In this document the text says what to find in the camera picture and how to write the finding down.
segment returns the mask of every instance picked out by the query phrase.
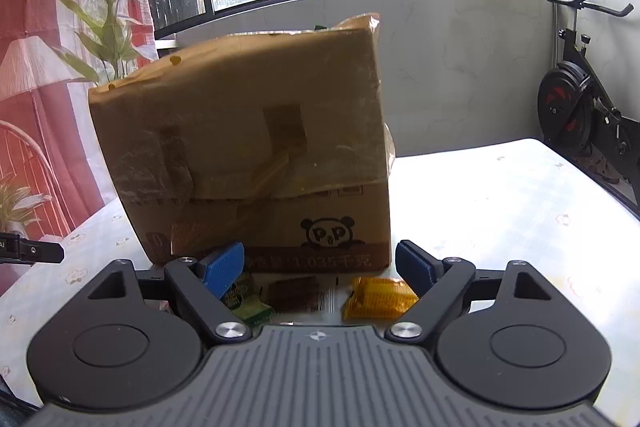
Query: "cardboard box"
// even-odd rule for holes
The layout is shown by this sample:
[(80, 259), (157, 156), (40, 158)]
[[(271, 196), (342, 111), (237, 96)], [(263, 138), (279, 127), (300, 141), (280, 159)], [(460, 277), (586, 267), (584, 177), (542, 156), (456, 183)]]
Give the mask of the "cardboard box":
[(113, 183), (154, 263), (237, 240), (253, 271), (388, 266), (377, 27), (365, 15), (226, 36), (90, 91)]

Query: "panda face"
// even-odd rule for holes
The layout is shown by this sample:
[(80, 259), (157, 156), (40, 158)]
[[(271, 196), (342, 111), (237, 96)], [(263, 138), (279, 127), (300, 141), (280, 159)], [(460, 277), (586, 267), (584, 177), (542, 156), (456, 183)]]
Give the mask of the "panda face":
[(350, 243), (353, 239), (353, 225), (354, 220), (351, 217), (323, 217), (315, 221), (305, 219), (300, 223), (306, 230), (306, 240), (320, 248), (337, 248), (344, 243)]

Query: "white marble wall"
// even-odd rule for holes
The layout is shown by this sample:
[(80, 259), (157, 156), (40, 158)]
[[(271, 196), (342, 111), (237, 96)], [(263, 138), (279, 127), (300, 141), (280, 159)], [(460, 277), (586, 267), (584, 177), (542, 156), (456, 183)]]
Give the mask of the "white marble wall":
[(537, 136), (538, 84), (551, 64), (544, 0), (296, 0), (176, 35), (332, 26), (379, 12), (383, 110), (399, 155)]
[[(591, 37), (587, 60), (613, 103), (625, 116), (640, 120), (640, 0), (590, 2), (615, 10), (622, 10), (628, 3), (636, 7), (622, 19), (593, 10), (580, 10), (577, 30), (578, 35), (585, 33)], [(572, 27), (573, 17), (572, 10), (562, 8), (558, 17), (560, 28)]]

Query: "silver bolt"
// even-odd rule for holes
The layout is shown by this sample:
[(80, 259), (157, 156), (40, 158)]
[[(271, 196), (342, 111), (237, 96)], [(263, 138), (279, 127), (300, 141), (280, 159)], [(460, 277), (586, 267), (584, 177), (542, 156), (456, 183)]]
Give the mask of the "silver bolt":
[(223, 339), (236, 339), (246, 333), (246, 326), (239, 322), (223, 322), (216, 326), (216, 335)]
[(413, 322), (396, 322), (389, 329), (391, 334), (401, 339), (414, 339), (422, 333), (422, 328)]

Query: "white tablecloth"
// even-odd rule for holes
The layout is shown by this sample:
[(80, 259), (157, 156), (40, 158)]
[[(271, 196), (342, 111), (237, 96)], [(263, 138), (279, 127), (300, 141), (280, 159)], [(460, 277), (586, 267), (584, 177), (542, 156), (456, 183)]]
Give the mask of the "white tablecloth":
[[(394, 248), (411, 239), (479, 268), (525, 259), (541, 271), (609, 342), (613, 365), (596, 406), (621, 426), (638, 423), (640, 222), (610, 194), (540, 142), (520, 140), (398, 158), (390, 205)], [(149, 266), (118, 201), (63, 246), (64, 263), (34, 266), (0, 298), (0, 371), (34, 403), (24, 354), (35, 331), (109, 261)], [(397, 276), (393, 266), (386, 275)]]

